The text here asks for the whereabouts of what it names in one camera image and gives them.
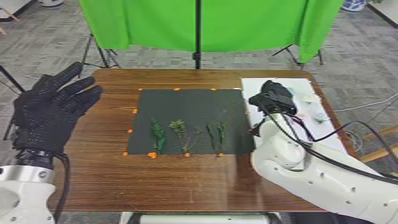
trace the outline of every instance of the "orange marker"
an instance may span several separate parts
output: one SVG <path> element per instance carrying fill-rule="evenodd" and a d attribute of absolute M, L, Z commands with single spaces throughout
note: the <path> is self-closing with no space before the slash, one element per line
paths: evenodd
<path fill-rule="evenodd" d="M 148 153 L 148 156 L 150 156 L 152 159 L 157 159 L 157 157 L 159 157 L 157 152 L 150 152 L 150 153 Z"/>

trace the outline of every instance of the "black glove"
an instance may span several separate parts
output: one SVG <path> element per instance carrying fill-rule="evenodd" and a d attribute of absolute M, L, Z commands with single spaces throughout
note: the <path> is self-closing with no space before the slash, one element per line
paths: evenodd
<path fill-rule="evenodd" d="M 93 77 L 61 87 L 82 73 L 84 64 L 75 62 L 56 75 L 43 75 L 32 90 L 15 101 L 15 124 L 18 126 L 15 148 L 64 152 L 79 118 L 96 104 L 104 89 Z"/>
<path fill-rule="evenodd" d="M 263 111 L 265 116 L 269 113 L 297 114 L 294 95 L 281 83 L 271 80 L 263 84 L 262 93 L 249 98 L 249 104 L 258 106 L 258 111 Z"/>

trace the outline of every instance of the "floor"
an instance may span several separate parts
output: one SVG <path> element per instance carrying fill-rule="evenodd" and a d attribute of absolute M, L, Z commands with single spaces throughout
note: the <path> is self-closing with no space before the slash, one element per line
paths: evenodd
<path fill-rule="evenodd" d="M 56 74 L 63 68 L 82 60 L 84 46 L 89 37 L 88 24 L 79 2 L 66 0 L 59 9 L 45 9 L 36 4 L 20 16 L 22 22 L 2 23 L 9 35 L 0 35 L 0 64 L 6 66 L 24 87 L 29 89 L 41 74 Z M 95 46 L 89 61 L 100 63 Z M 297 69 L 287 53 L 272 57 L 278 49 L 242 53 L 207 53 L 203 67 L 212 69 Z M 134 46 L 118 52 L 123 68 L 192 68 L 191 52 Z M 398 92 L 398 29 L 391 27 L 375 13 L 367 9 L 361 13 L 340 13 L 336 24 L 324 45 L 326 65 L 319 60 L 306 65 L 315 75 L 329 103 L 336 110 L 383 101 Z M 95 67 L 86 68 L 89 76 Z M 6 129 L 11 114 L 11 90 L 0 85 L 0 130 Z M 390 103 L 347 112 L 338 112 L 342 123 L 352 120 L 370 121 L 377 130 L 398 123 L 398 103 L 383 111 Z M 368 131 L 349 128 L 358 135 Z M 398 142 L 398 136 L 386 138 Z M 0 165 L 8 162 L 11 142 L 0 143 Z M 361 154 L 381 148 L 377 141 L 367 143 Z M 381 171 L 391 171 L 391 159 L 370 164 Z M 120 214 L 66 214 L 63 223 L 118 223 Z"/>

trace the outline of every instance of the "green screen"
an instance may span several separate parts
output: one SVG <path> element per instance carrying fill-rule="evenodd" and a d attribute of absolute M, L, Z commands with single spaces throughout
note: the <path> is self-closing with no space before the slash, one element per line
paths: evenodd
<path fill-rule="evenodd" d="M 301 47 L 319 53 L 343 0 L 203 0 L 203 52 Z M 102 48 L 196 51 L 196 0 L 80 0 Z"/>

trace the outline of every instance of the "black mat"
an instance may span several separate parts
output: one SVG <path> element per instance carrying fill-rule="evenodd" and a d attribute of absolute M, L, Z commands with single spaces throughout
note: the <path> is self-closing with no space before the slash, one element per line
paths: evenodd
<path fill-rule="evenodd" d="M 184 120 L 187 132 L 194 136 L 194 128 L 203 129 L 192 154 L 215 154 L 207 124 L 217 126 L 224 122 L 224 153 L 242 154 L 255 150 L 249 135 L 249 120 L 242 91 L 228 90 L 144 90 L 139 100 L 139 113 L 134 119 L 134 133 L 128 143 L 128 154 L 148 154 L 155 151 L 152 135 L 152 119 L 157 119 L 166 130 L 166 146 L 162 154 L 182 154 L 178 136 L 169 128 L 171 121 Z"/>

